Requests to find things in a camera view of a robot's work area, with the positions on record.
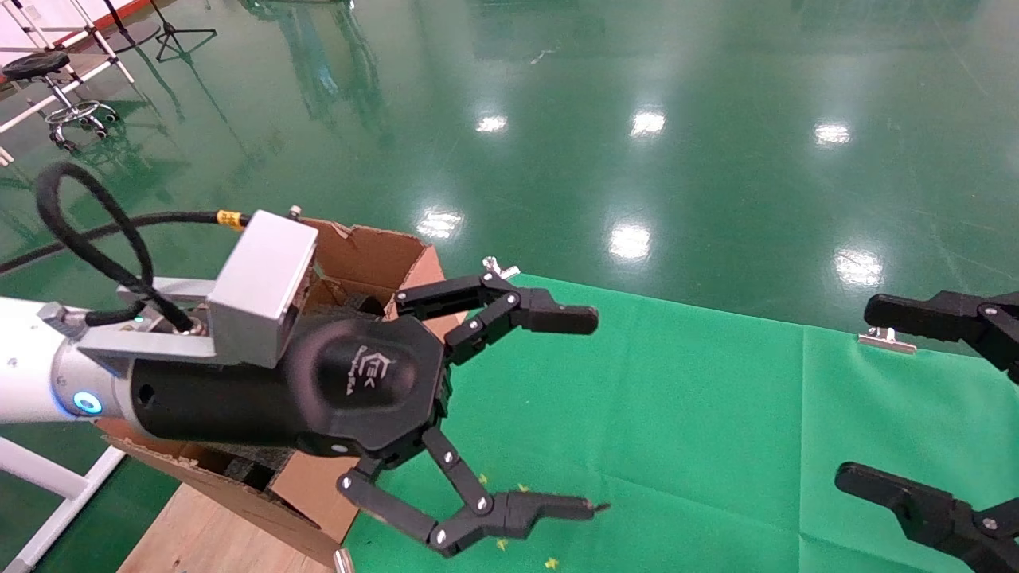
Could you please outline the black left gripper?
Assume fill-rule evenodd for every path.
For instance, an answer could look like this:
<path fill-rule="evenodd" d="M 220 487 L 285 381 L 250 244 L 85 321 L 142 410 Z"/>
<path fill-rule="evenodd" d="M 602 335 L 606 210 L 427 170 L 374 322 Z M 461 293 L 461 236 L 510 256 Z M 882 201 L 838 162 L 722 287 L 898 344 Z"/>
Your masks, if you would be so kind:
<path fill-rule="evenodd" d="M 514 287 L 494 273 L 412 287 L 394 300 L 398 315 L 415 318 L 307 319 L 274 368 L 139 360 L 138 427 L 158 439 L 371 458 L 338 479 L 338 492 L 447 558 L 487 537 L 527 538 L 543 518 L 592 520 L 611 507 L 586 497 L 489 493 L 436 427 L 449 395 L 447 363 L 470 361 L 517 327 L 593 334 L 596 308 L 560 304 L 549 290 Z M 471 311 L 443 343 L 422 323 Z M 381 463 L 399 466 L 424 447 L 463 501 L 444 521 L 374 483 Z"/>

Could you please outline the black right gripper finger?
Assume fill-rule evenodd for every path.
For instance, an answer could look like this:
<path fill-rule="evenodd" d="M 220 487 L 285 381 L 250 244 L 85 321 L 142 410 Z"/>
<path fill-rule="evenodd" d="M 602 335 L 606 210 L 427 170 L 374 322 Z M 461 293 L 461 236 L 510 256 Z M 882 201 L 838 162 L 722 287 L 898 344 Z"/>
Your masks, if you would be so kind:
<path fill-rule="evenodd" d="M 914 544 L 958 559 L 973 572 L 1018 571 L 1016 498 L 975 510 L 945 490 L 853 462 L 837 468 L 834 484 L 891 511 Z"/>
<path fill-rule="evenodd" d="M 1018 382 L 1018 294 L 982 297 L 940 291 L 927 301 L 875 294 L 864 322 L 946 342 L 965 342 L 997 370 Z"/>

